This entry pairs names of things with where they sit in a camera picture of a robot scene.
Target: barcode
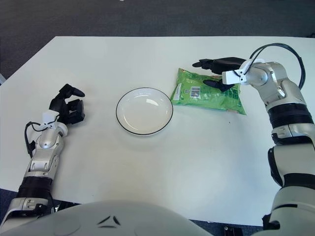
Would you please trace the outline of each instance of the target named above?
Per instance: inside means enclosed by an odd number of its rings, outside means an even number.
[[[199,96],[200,96],[200,87],[191,87],[190,97],[199,97]]]

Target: white table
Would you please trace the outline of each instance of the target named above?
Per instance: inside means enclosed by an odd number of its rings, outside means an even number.
[[[29,156],[23,131],[66,83],[83,92],[86,118],[69,128],[53,185],[56,199],[88,203],[145,201],[189,219],[261,225],[279,187],[267,151],[272,127],[258,92],[241,87],[247,116],[175,106],[160,133],[138,137],[116,121],[120,97],[138,87],[169,96],[178,67],[198,59],[247,59],[261,45],[283,42],[303,58],[302,89],[315,114],[315,40],[289,37],[55,37],[0,87],[0,188],[17,191]],[[298,83],[296,58],[268,48],[261,58],[282,63]]]

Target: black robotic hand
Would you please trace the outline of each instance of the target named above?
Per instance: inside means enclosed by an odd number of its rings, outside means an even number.
[[[201,59],[199,62],[192,64],[193,67],[201,67],[205,70],[211,70],[213,73],[221,75],[224,71],[229,70],[237,70],[240,68],[244,59],[241,58],[220,58],[220,59]],[[222,80],[215,81],[215,80],[204,80],[204,84],[211,86],[213,88],[220,89],[221,92],[229,90],[234,84],[225,85],[223,84]]]
[[[51,101],[49,110],[59,112],[58,122],[75,124],[84,119],[83,101],[80,99],[66,103],[65,99],[72,95],[84,97],[85,94],[75,87],[66,84],[59,90],[59,94]]]

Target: black logo on robot head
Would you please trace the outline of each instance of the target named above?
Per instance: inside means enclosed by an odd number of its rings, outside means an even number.
[[[105,219],[103,219],[102,221],[100,221],[97,225],[103,224],[104,222],[106,222],[105,225],[101,225],[99,226],[99,228],[117,228],[118,226],[120,226],[120,223],[116,216],[112,217],[110,215],[106,217]]]

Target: white plate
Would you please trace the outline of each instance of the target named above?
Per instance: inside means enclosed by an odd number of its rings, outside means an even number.
[[[163,129],[171,120],[173,105],[165,93],[154,88],[137,88],[118,102],[119,124],[133,134],[148,135]]]

